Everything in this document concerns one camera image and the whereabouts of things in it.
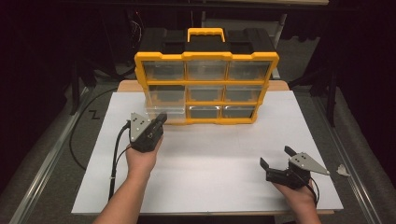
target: white sheet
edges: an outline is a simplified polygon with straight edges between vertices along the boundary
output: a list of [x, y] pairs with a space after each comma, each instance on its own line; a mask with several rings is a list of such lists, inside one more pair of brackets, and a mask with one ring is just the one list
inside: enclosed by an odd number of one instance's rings
[[[144, 114], [144, 94], [115, 92], [81, 183], [72, 213], [105, 207], [114, 146], [131, 112]], [[268, 91], [253, 124], [164, 126], [163, 144], [141, 209], [145, 214], [287, 211], [283, 196], [265, 181], [263, 157], [284, 170], [284, 146], [304, 151], [324, 166], [292, 91]], [[128, 144], [127, 132], [120, 148]], [[116, 189], [126, 176], [120, 160]], [[329, 176], [312, 173], [320, 190], [318, 209], [343, 209]]]

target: yellow storage organizer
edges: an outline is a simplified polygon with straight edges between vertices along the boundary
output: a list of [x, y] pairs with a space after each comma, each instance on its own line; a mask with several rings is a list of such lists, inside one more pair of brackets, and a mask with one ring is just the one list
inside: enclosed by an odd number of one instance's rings
[[154, 118], [167, 123], [252, 123], [279, 57], [263, 29], [146, 29], [134, 57]]

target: human hand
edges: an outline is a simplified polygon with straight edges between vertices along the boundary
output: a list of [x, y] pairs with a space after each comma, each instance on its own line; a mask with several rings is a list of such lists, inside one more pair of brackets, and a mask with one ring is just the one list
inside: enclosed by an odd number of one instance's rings
[[126, 161], [128, 163], [128, 176], [132, 178], [149, 179], [149, 175], [155, 166], [157, 160], [157, 152], [163, 141], [163, 136], [157, 143], [157, 146], [150, 152], [139, 152], [130, 147], [125, 152]]
[[315, 197], [307, 187], [290, 189], [284, 185], [273, 184], [285, 196], [297, 223], [320, 223], [314, 201]]

